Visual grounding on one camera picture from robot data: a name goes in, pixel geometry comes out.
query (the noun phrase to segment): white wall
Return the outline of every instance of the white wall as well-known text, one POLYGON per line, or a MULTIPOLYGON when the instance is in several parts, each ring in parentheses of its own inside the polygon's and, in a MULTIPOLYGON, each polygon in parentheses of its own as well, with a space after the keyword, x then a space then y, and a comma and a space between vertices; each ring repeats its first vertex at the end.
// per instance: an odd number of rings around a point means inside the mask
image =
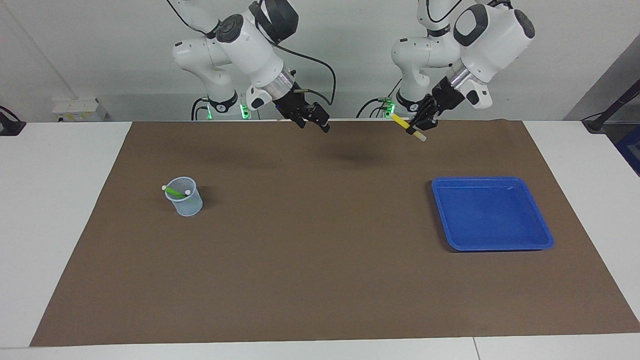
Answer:
MULTIPOLYGON (((593 88, 573 107, 565 120, 580 120, 606 110, 639 79, 640 37, 637 37, 593 88)), ((640 97, 624 105, 607 121, 607 123, 624 122, 640 123, 640 97)))
MULTIPOLYGON (((533 20, 536 40, 492 81, 494 107, 478 111, 465 104, 446 117, 563 119, 640 33, 637 0, 513 2, 533 20)), ((211 0, 211 11, 225 18, 249 3, 211 0)), ((335 67, 339 92, 330 109, 335 118, 353 117, 366 100, 386 95, 400 77, 390 59, 392 44, 424 34, 415 0, 291 3, 300 26, 283 45, 335 67)), ((181 71, 171 56, 175 42, 197 34, 164 1, 0 0, 0 5, 0 99, 27 121, 51 120, 49 99, 73 94, 98 97, 113 120, 186 120, 193 99, 203 95, 199 80, 181 71), (19 24, 10 21, 12 14, 19 24)), ((282 56, 298 70, 302 86, 330 90, 326 69, 282 56)), ((244 91, 247 80, 232 73, 244 91)), ((435 83, 442 72, 433 73, 435 83)), ((277 117, 271 107, 261 113, 277 117)))

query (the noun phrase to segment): blue object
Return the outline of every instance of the blue object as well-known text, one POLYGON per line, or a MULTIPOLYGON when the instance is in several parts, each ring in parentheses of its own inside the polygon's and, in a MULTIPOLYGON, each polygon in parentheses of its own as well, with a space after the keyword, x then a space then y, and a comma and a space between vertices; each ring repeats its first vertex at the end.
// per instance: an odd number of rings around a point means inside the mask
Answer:
POLYGON ((459 251, 542 250, 554 239, 517 177, 439 177, 431 184, 447 241, 459 251))
POLYGON ((636 173, 640 174, 640 126, 620 140, 616 148, 636 173))

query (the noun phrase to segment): mesh pen holder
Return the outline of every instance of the mesh pen holder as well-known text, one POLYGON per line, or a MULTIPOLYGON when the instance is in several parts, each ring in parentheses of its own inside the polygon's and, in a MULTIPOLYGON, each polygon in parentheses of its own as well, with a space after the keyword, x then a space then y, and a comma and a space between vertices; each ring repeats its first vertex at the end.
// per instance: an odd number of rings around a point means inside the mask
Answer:
POLYGON ((200 193, 198 193, 196 182, 192 178, 184 176, 178 177, 171 180, 167 186, 179 193, 185 193, 187 190, 191 191, 191 195, 183 199, 166 192, 164 193, 164 196, 175 206, 178 214, 184 217, 192 217, 202 209, 202 198, 200 197, 200 193))

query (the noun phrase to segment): green pen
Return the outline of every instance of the green pen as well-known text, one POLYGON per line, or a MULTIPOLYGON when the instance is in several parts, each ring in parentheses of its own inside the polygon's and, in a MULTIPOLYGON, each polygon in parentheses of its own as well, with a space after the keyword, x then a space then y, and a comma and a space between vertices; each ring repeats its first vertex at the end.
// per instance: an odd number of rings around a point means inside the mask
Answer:
POLYGON ((164 192, 166 192, 167 194, 171 195, 171 196, 177 197, 178 199, 184 199, 184 198, 187 197, 187 195, 184 195, 183 193, 180 193, 180 192, 178 192, 178 191, 176 191, 176 190, 174 190, 174 189, 172 189, 172 188, 170 188, 169 186, 166 186, 166 185, 162 186, 162 190, 164 192))

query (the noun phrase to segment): yellow pen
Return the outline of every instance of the yellow pen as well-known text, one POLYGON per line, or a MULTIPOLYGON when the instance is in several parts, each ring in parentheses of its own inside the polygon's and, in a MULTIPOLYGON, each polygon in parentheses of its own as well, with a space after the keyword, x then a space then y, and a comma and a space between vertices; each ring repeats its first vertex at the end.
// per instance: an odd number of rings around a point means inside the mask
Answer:
MULTIPOLYGON (((396 122, 396 124, 402 126, 405 129, 408 129, 411 125, 408 122, 404 121, 401 117, 396 114, 391 114, 391 119, 396 122)), ((427 141, 427 137, 424 136, 420 131, 416 131, 413 133, 413 136, 417 137, 420 141, 427 141)))

